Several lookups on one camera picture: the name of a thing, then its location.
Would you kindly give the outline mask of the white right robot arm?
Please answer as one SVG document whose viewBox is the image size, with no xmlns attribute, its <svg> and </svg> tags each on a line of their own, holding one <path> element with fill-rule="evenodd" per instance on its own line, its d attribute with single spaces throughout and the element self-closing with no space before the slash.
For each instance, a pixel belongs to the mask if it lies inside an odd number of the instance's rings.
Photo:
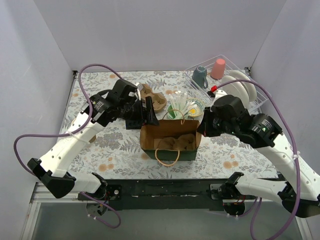
<svg viewBox="0 0 320 240">
<path fill-rule="evenodd" d="M 265 180 L 234 172 L 213 194 L 221 199 L 255 196 L 282 204 L 295 216 L 309 218 L 320 213 L 320 176 L 301 156 L 297 174 L 293 147 L 275 120 L 264 114 L 249 114 L 242 101 L 225 95 L 204 108 L 197 132 L 205 137 L 229 134 L 265 156 L 284 177 L 283 181 Z"/>
</svg>

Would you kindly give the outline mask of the green paper bag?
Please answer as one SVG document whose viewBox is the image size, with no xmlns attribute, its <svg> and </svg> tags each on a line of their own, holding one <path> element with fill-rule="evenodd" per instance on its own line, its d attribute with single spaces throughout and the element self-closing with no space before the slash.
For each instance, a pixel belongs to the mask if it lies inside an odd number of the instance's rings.
<svg viewBox="0 0 320 240">
<path fill-rule="evenodd" d="M 165 167 L 172 167 L 178 161 L 194 161 L 202 139 L 202 135 L 197 132 L 199 121 L 163 118 L 158 123 L 141 127 L 141 149 Z"/>
</svg>

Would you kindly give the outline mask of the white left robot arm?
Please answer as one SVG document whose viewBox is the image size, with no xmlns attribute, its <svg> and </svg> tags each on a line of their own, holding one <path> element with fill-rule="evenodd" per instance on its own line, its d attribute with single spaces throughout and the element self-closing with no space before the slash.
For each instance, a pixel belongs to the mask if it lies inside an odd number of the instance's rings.
<svg viewBox="0 0 320 240">
<path fill-rule="evenodd" d="M 80 175 L 68 170 L 72 161 L 93 138 L 117 119 L 125 121 L 127 130 L 144 125 L 159 125 L 150 96 L 142 98 L 141 83 L 119 79 L 112 89 L 92 95 L 66 132 L 46 154 L 31 158 L 27 166 L 57 198 L 69 193 L 85 192 L 95 200 L 107 193 L 107 181 L 97 173 Z"/>
</svg>

